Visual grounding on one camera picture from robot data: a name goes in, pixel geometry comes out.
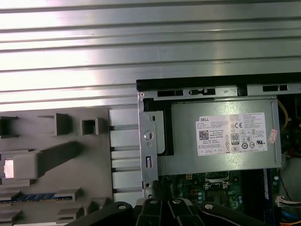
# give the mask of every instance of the green circuit board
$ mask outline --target green circuit board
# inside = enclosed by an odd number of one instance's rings
[[[226,186],[222,186],[223,181],[227,181]],[[169,197],[189,199],[193,205],[216,202],[244,211],[240,171],[162,176],[156,184],[156,188],[159,187]]]

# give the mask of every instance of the ribbed metal panel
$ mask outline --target ribbed metal panel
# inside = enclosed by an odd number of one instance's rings
[[[135,81],[299,72],[300,8],[296,0],[1,0],[0,109],[108,107],[114,197],[135,204]]]

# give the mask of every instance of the white sticker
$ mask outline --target white sticker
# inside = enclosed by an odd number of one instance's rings
[[[268,150],[264,113],[200,117],[196,131],[199,156]]]

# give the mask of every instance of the qr code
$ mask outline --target qr code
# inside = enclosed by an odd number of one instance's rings
[[[208,130],[199,131],[199,140],[209,140],[209,131]]]

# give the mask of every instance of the connector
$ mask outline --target connector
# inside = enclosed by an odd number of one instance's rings
[[[276,201],[276,206],[284,207],[285,205],[280,203],[280,199],[284,199],[284,196],[277,196],[276,197],[276,200],[275,200]]]

